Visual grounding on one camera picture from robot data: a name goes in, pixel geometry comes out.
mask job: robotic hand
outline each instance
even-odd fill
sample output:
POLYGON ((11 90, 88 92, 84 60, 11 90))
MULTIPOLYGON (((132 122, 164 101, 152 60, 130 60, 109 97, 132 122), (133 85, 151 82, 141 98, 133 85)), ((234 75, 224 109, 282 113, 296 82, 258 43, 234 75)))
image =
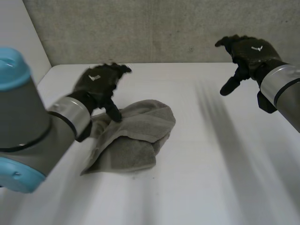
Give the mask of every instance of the robotic hand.
POLYGON ((111 97, 128 72, 115 63, 89 68, 74 91, 47 112, 21 54, 0 48, 0 186, 35 191, 74 140, 90 135, 94 109, 104 107, 112 120, 120 121, 111 97))
POLYGON ((300 132, 300 70, 283 62, 273 46, 254 37, 234 35, 217 41, 224 46, 233 63, 238 64, 233 77, 222 87, 226 96, 243 80, 258 83, 258 105, 268 113, 278 110, 300 132))

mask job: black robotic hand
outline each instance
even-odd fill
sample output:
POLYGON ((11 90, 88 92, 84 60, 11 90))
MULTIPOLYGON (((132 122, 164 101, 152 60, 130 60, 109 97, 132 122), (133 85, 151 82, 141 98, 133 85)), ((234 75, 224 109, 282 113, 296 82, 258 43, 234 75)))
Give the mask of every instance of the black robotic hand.
POLYGON ((130 73, 131 69, 125 65, 113 63, 111 65, 101 65, 87 69, 79 78, 74 87, 74 92, 84 91, 94 101, 90 104, 91 109, 105 108, 106 113, 113 121, 121 121, 121 113, 113 103, 111 97, 113 90, 117 88, 119 79, 124 73, 130 73))
MULTIPOLYGON (((215 47, 224 46, 231 55, 233 63, 238 64, 227 83, 222 87, 220 94, 229 95, 234 91, 242 80, 252 78, 261 85, 264 77, 274 68, 284 65, 280 56, 273 46, 263 40, 254 37, 238 36, 223 37, 217 41, 215 47)), ((257 94, 258 104, 261 109, 268 113, 276 111, 276 108, 261 93, 257 94)))

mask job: white table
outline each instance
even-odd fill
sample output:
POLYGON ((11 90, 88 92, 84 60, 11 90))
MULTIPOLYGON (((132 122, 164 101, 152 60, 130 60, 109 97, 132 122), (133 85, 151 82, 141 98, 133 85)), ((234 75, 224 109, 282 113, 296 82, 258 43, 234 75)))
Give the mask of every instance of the white table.
MULTIPOLYGON (((68 94, 88 66, 53 67, 38 86, 45 106, 68 94)), ((233 64, 130 67, 116 105, 153 98, 177 120, 157 165, 80 177, 92 141, 74 143, 35 193, 1 190, 1 224, 300 224, 300 134, 278 112, 258 108, 255 82, 222 97, 233 64)))

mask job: crumpled towel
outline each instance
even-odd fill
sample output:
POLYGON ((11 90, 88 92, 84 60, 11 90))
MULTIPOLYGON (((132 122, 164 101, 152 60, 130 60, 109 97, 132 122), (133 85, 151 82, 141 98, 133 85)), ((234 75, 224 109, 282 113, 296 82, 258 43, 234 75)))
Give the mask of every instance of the crumpled towel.
POLYGON ((81 174, 129 172, 155 166, 155 156, 170 136, 175 118, 169 106, 144 100, 120 110, 122 122, 105 113, 92 117, 90 137, 97 139, 81 174))

